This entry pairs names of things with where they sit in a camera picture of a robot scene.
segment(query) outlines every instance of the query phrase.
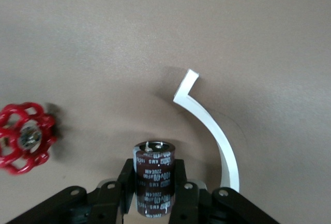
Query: gray surface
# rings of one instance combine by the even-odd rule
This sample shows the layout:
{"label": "gray surface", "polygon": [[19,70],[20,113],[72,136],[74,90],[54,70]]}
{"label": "gray surface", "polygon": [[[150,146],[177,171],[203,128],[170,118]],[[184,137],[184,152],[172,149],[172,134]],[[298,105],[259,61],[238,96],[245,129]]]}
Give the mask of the gray surface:
{"label": "gray surface", "polygon": [[45,165],[0,172],[0,223],[116,177],[149,138],[215,188],[215,141],[172,103],[188,68],[242,194],[281,223],[329,223],[330,16],[331,0],[0,0],[0,105],[55,104],[64,136]]}

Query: red valve handwheel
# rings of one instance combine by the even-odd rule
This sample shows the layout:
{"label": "red valve handwheel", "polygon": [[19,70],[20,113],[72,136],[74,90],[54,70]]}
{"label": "red valve handwheel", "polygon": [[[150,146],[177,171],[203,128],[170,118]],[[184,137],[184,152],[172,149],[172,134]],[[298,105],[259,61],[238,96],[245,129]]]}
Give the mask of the red valve handwheel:
{"label": "red valve handwheel", "polygon": [[[34,109],[34,114],[29,114],[28,109]],[[13,125],[8,123],[15,114],[19,117]],[[55,120],[45,114],[41,105],[34,102],[23,104],[9,104],[0,112],[0,139],[6,140],[5,145],[11,148],[11,153],[4,155],[0,145],[0,168],[10,174],[18,175],[29,172],[33,167],[45,163],[48,158],[48,149],[56,141],[51,127]],[[26,164],[18,168],[13,163],[24,159]]]}

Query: white plastic hook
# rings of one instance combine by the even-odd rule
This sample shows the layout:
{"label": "white plastic hook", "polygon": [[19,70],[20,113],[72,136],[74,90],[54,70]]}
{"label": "white plastic hook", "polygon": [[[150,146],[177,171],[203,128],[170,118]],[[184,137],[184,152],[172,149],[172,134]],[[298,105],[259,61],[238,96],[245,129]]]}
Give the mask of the white plastic hook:
{"label": "white plastic hook", "polygon": [[182,106],[198,118],[214,136],[221,156],[222,178],[221,187],[229,187],[239,192],[239,171],[231,145],[222,129],[213,117],[194,98],[189,96],[199,74],[189,69],[182,80],[174,97],[174,103]]}

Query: screw hole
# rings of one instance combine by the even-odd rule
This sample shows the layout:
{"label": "screw hole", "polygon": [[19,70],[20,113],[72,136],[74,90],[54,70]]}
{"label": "screw hole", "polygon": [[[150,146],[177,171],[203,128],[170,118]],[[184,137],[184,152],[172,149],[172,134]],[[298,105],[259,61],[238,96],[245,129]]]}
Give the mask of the screw hole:
{"label": "screw hole", "polygon": [[106,217],[105,213],[101,213],[101,214],[98,216],[99,219],[104,219],[105,217]]}
{"label": "screw hole", "polygon": [[115,184],[111,183],[111,184],[107,185],[107,189],[112,189],[112,188],[115,188]]}
{"label": "screw hole", "polygon": [[73,190],[70,194],[72,195],[72,196],[75,196],[75,195],[77,195],[79,193],[79,190],[78,189],[75,189],[75,190]]}
{"label": "screw hole", "polygon": [[187,219],[187,215],[181,214],[181,215],[180,215],[180,219],[181,219],[181,220],[186,220],[186,219]]}

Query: electrolytic capacitor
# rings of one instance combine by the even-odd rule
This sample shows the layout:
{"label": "electrolytic capacitor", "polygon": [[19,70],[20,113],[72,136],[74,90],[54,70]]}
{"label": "electrolytic capacitor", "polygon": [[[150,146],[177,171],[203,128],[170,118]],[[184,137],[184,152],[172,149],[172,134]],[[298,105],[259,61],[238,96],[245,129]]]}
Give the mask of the electrolytic capacitor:
{"label": "electrolytic capacitor", "polygon": [[133,149],[133,161],[138,212],[149,218],[168,214],[174,203],[175,146],[162,141],[140,143]]}

